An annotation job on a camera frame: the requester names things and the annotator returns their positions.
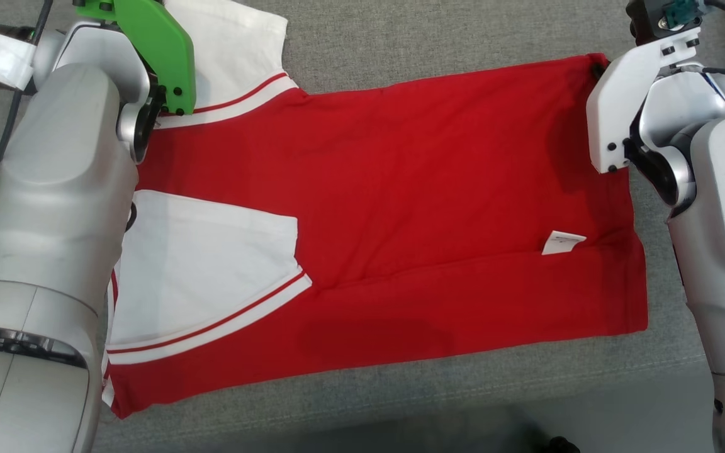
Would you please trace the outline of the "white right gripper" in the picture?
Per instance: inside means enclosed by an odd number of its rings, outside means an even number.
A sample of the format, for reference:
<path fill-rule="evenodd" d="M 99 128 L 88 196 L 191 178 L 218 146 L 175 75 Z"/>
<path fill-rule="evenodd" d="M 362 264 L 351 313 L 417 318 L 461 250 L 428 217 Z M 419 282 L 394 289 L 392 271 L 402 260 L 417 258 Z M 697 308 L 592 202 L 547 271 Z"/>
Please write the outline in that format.
<path fill-rule="evenodd" d="M 688 42 L 700 28 L 643 44 L 613 60 L 601 75 L 586 105 L 590 160 L 599 173 L 626 167 L 621 152 L 630 126 L 662 68 L 695 57 Z"/>

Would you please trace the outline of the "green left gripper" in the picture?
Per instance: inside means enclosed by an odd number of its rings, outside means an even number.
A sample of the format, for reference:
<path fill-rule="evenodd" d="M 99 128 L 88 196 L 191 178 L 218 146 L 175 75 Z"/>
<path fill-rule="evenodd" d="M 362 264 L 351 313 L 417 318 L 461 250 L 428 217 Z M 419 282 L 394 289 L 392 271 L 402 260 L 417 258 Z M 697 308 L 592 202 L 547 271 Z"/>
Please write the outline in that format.
<path fill-rule="evenodd" d="M 75 0 L 80 16 L 112 22 L 166 88 L 171 114 L 191 115 L 196 105 L 192 38 L 161 0 Z"/>

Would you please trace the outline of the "red jersey with white sleeves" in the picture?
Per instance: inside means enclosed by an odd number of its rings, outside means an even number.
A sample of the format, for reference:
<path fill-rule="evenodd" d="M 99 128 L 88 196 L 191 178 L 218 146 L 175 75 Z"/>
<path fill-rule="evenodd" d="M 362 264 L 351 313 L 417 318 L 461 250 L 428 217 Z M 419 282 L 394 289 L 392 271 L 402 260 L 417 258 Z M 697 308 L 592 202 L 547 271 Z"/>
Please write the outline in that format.
<path fill-rule="evenodd" d="M 642 332 L 626 170 L 590 163 L 604 55 L 307 94 L 287 20 L 165 0 L 198 70 L 158 121 L 108 287 L 118 418 L 342 368 Z"/>

